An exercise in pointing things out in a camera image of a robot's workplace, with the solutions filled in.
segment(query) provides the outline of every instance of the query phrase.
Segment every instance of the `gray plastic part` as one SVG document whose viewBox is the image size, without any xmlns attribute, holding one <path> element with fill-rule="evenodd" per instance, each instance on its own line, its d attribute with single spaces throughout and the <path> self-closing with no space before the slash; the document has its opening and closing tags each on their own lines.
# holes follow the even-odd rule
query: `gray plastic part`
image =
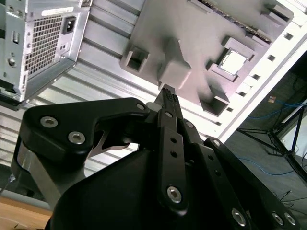
<svg viewBox="0 0 307 230">
<path fill-rule="evenodd" d="M 153 111 L 156 111 L 157 113 L 162 109 L 162 106 L 153 102 L 146 103 L 146 106 Z"/>
<path fill-rule="evenodd" d="M 232 37 L 226 37 L 226 39 L 222 42 L 222 45 L 226 49 L 233 49 L 241 55 L 245 56 L 247 59 L 251 59 L 251 57 L 255 54 L 255 51 L 248 48 L 244 44 L 238 42 Z"/>
<path fill-rule="evenodd" d="M 263 33 L 264 35 L 268 36 L 266 33 L 264 33 L 262 30 L 260 29 L 255 29 L 257 32 L 259 33 Z M 255 35 L 253 34 L 250 34 L 250 33 L 246 33 L 246 37 L 248 38 L 251 38 L 252 40 L 254 40 L 255 42 L 257 42 L 260 46 L 263 46 L 263 47 L 269 47 L 270 45 L 265 43 L 264 41 L 262 41 L 261 39 L 259 39 L 258 37 L 256 37 Z"/>
<path fill-rule="evenodd" d="M 124 61 L 124 65 L 131 69 L 132 72 L 140 73 L 149 57 L 149 53 L 143 51 L 135 46 L 132 46 L 128 51 L 127 58 Z"/>
<path fill-rule="evenodd" d="M 175 38 L 167 40 L 164 47 L 165 62 L 158 73 L 158 79 L 175 89 L 181 89 L 189 75 L 191 66 L 183 59 L 179 41 Z"/>
<path fill-rule="evenodd" d="M 276 26 L 286 25 L 293 18 L 293 13 L 280 5 L 268 5 L 261 14 L 270 19 Z"/>
<path fill-rule="evenodd" d="M 225 71 L 223 71 L 221 68 L 219 68 L 219 66 L 213 62 L 209 62 L 209 65 L 208 65 L 208 71 L 212 71 L 232 82 L 234 82 L 236 79 L 237 79 L 237 76 L 234 76 L 234 75 L 231 75 Z"/>
<path fill-rule="evenodd" d="M 246 66 L 248 66 L 249 60 L 255 55 L 255 51 L 252 50 L 251 48 L 245 46 L 244 44 L 238 42 L 237 40 L 235 40 L 232 37 L 227 36 L 226 39 L 222 42 L 222 45 L 226 48 L 226 49 L 231 49 L 234 50 L 236 52 L 238 52 L 239 54 L 241 54 L 242 56 L 245 56 L 247 58 L 246 62 L 244 63 L 243 67 L 236 73 L 236 75 L 231 75 L 227 72 L 225 72 L 224 70 L 222 70 L 221 68 L 219 68 L 219 64 L 213 63 L 212 61 L 210 61 L 207 65 L 207 70 L 208 71 L 212 71 L 228 80 L 230 80 L 231 82 L 235 82 L 237 80 L 237 77 L 239 76 L 246 76 L 249 74 L 250 69 L 246 68 Z"/>
<path fill-rule="evenodd" d="M 221 15 L 207 13 L 201 2 L 189 0 L 146 0 L 138 21 L 131 34 L 127 49 L 123 52 L 120 66 L 152 84 L 162 88 L 166 80 L 161 81 L 160 70 L 167 63 L 165 56 L 165 42 L 175 38 L 180 43 L 183 59 L 191 66 L 191 74 L 182 85 L 177 76 L 167 76 L 168 82 L 176 88 L 176 93 L 192 103 L 200 104 L 200 99 L 211 101 L 213 94 L 210 85 L 220 88 L 228 96 L 233 95 L 245 77 L 252 71 L 270 45 L 262 46 L 256 39 L 246 36 L 246 31 Z M 274 42 L 284 31 L 286 25 L 276 27 L 275 24 L 261 15 L 265 4 L 276 5 L 275 0 L 214 0 L 214 4 L 221 11 L 231 15 L 242 24 L 261 29 Z M 219 63 L 219 58 L 226 48 L 225 38 L 233 38 L 239 53 L 254 51 L 252 58 L 244 63 L 235 79 L 221 76 L 214 71 L 208 71 L 210 61 Z M 138 47 L 144 53 L 150 54 L 141 71 L 129 68 L 125 63 L 131 47 Z"/>
<path fill-rule="evenodd" d="M 213 12 L 213 10 L 211 10 L 209 7 L 205 6 L 204 4 L 201 4 L 197 0 L 188 0 L 188 2 L 191 3 L 191 4 L 194 4 L 197 7 L 197 9 L 201 9 L 205 13 L 212 13 Z"/>
<path fill-rule="evenodd" d="M 228 107 L 230 102 L 224 92 L 212 86 L 210 86 L 210 90 L 213 94 L 213 99 L 210 103 L 201 101 L 201 106 L 204 111 L 219 116 Z"/>
</svg>

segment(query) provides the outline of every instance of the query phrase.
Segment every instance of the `screw hole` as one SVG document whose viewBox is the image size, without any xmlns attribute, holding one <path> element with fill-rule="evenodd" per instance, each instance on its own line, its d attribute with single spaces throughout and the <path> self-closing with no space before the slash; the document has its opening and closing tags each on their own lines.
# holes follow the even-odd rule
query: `screw hole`
<svg viewBox="0 0 307 230">
<path fill-rule="evenodd" d="M 45 121 L 46 124 L 49 124 L 49 125 L 53 125 L 54 124 L 54 121 L 51 120 L 51 119 L 48 119 Z"/>
<path fill-rule="evenodd" d="M 177 140 L 175 138 L 171 138 L 171 141 L 175 144 L 177 143 Z"/>
<path fill-rule="evenodd" d="M 171 155 L 172 155 L 172 157 L 175 157 L 175 158 L 178 156 L 177 153 L 174 152 L 174 151 L 171 151 Z"/>
<path fill-rule="evenodd" d="M 81 140 L 80 135 L 73 135 L 72 138 L 76 139 L 76 140 Z"/>
<path fill-rule="evenodd" d="M 215 172 L 215 175 L 222 176 L 222 174 L 219 171 L 215 170 L 214 172 Z"/>
<path fill-rule="evenodd" d="M 22 17 L 23 13 L 20 10 L 17 10 L 16 13 L 18 14 L 18 16 Z"/>
<path fill-rule="evenodd" d="M 14 8 L 13 8 L 13 6 L 8 6 L 8 9 L 9 9 L 9 12 L 14 12 Z"/>
</svg>

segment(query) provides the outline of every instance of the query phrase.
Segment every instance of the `floor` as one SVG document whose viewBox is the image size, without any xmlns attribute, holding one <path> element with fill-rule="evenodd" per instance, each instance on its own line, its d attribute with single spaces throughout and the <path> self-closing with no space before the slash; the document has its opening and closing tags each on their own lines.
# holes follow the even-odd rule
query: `floor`
<svg viewBox="0 0 307 230">
<path fill-rule="evenodd" d="M 302 97 L 306 97 L 306 85 L 301 79 L 296 79 L 297 77 L 294 74 L 288 73 L 271 91 L 271 95 L 277 96 L 278 99 L 288 102 L 296 103 L 299 102 Z M 268 95 L 259 106 L 252 112 L 250 116 L 259 117 L 270 114 L 276 110 L 282 108 L 282 105 L 276 103 L 269 103 Z M 271 128 L 276 119 L 279 116 L 279 121 L 285 119 L 290 113 L 290 110 L 285 110 L 282 112 L 281 116 L 279 113 L 276 115 L 266 118 L 266 119 L 247 119 L 241 125 L 241 128 L 256 128 L 256 129 L 268 129 Z M 267 143 L 269 139 L 265 135 L 257 136 L 258 138 L 263 139 Z M 263 147 L 261 144 L 256 141 L 244 136 L 241 133 L 235 132 L 225 143 L 226 146 L 239 158 L 244 158 L 251 160 L 258 165 L 260 165 L 263 170 L 271 174 L 280 174 L 284 172 L 291 171 L 291 167 L 284 158 L 270 156 L 267 152 L 272 153 L 271 150 Z M 296 156 L 298 162 L 301 162 L 301 157 Z M 289 193 L 283 201 L 299 199 L 307 196 L 307 187 L 304 186 L 302 181 L 295 173 L 287 174 L 284 176 L 270 176 L 261 171 L 261 169 L 250 163 L 244 161 L 244 164 L 272 191 L 277 194 L 279 198 L 282 198 L 289 190 Z M 291 207 L 292 212 L 300 218 L 301 224 L 305 225 L 307 229 L 307 199 L 295 201 L 295 202 L 286 202 L 287 207 Z"/>
</svg>

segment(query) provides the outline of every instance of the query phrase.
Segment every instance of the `black tripod stand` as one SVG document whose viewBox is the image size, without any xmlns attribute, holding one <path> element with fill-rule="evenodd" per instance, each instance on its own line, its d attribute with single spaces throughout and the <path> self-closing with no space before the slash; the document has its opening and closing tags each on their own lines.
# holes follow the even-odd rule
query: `black tripod stand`
<svg viewBox="0 0 307 230">
<path fill-rule="evenodd" d="M 285 123 L 280 123 L 277 128 L 273 128 L 271 130 L 263 130 L 263 129 L 248 129 L 248 128 L 239 128 L 237 129 L 238 132 L 244 134 L 245 136 L 252 138 L 253 140 L 257 141 L 258 143 L 276 151 L 279 154 L 270 154 L 273 156 L 284 157 L 293 170 L 297 173 L 297 175 L 301 178 L 305 186 L 307 186 L 307 172 L 305 169 L 295 160 L 295 147 L 296 142 L 299 134 L 299 130 L 301 128 L 303 114 L 304 114 L 305 106 L 300 108 L 290 119 L 288 119 Z M 284 144 L 279 140 L 278 135 L 285 129 L 292 121 L 294 121 L 298 117 L 297 126 L 295 130 L 295 135 L 292 143 L 292 147 L 288 150 Z M 271 140 L 273 145 L 270 145 L 259 138 L 256 138 L 252 134 L 265 134 Z"/>
</svg>

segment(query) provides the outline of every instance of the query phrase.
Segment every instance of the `rectangular slot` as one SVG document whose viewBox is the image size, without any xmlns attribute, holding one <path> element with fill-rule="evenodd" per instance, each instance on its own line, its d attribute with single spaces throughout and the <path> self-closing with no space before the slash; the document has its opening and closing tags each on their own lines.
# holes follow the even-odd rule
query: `rectangular slot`
<svg viewBox="0 0 307 230">
<path fill-rule="evenodd" d="M 246 96 L 246 93 L 244 93 L 244 92 L 240 92 L 240 93 L 238 93 L 240 96 L 242 96 L 242 97 L 245 97 Z"/>
<path fill-rule="evenodd" d="M 275 59 L 276 59 L 276 57 L 274 57 L 273 55 L 268 56 L 268 60 L 270 60 L 270 61 L 274 61 Z"/>
<path fill-rule="evenodd" d="M 26 80 L 26 75 L 24 75 L 24 78 L 23 78 L 23 85 L 25 85 L 25 80 Z"/>
<path fill-rule="evenodd" d="M 256 80 L 259 80 L 260 76 L 255 74 L 254 76 L 252 76 L 252 78 L 256 79 Z"/>
<path fill-rule="evenodd" d="M 226 94 L 218 89 L 210 86 L 214 98 L 210 102 L 201 100 L 201 106 L 204 111 L 215 116 L 220 116 L 221 113 L 229 106 L 230 102 Z"/>
<path fill-rule="evenodd" d="M 282 13 L 280 13 L 279 11 L 275 10 L 275 9 L 271 9 L 271 11 L 273 13 L 275 13 L 278 17 L 280 17 L 281 19 L 283 19 L 284 21 L 288 22 L 290 19 L 288 17 L 286 17 L 285 15 L 283 15 Z"/>
<path fill-rule="evenodd" d="M 291 40 L 293 38 L 293 35 L 292 34 L 289 34 L 289 33 L 283 33 L 283 36 L 285 37 L 285 39 L 287 40 Z"/>
<path fill-rule="evenodd" d="M 142 68 L 147 62 L 148 57 L 149 53 L 137 47 L 132 47 L 126 57 L 125 66 L 136 72 L 141 72 Z"/>
<path fill-rule="evenodd" d="M 12 31 L 12 42 L 14 42 L 15 44 L 19 44 L 19 37 L 20 34 L 16 31 Z"/>
</svg>

